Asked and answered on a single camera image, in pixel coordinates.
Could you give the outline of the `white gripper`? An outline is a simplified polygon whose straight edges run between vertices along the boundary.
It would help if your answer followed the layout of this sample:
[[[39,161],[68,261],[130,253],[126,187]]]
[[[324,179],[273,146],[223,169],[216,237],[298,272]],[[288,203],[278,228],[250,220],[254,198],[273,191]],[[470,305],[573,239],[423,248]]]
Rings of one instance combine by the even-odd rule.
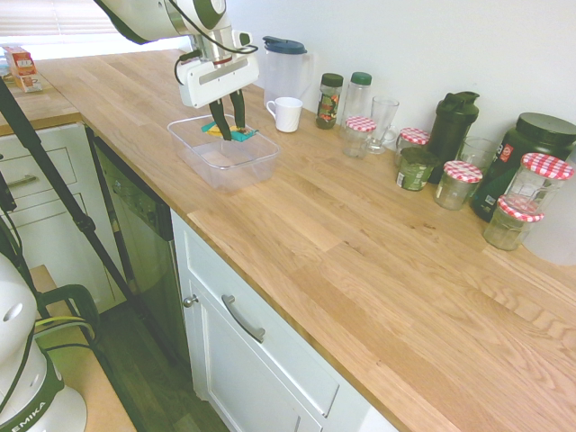
[[[217,100],[229,94],[235,125],[239,129],[245,129],[246,109],[241,88],[254,83],[258,76],[259,67],[255,54],[239,55],[219,66],[198,58],[177,66],[183,104],[193,108],[209,104],[211,116],[225,140],[231,140],[231,131],[226,121],[223,102]]]

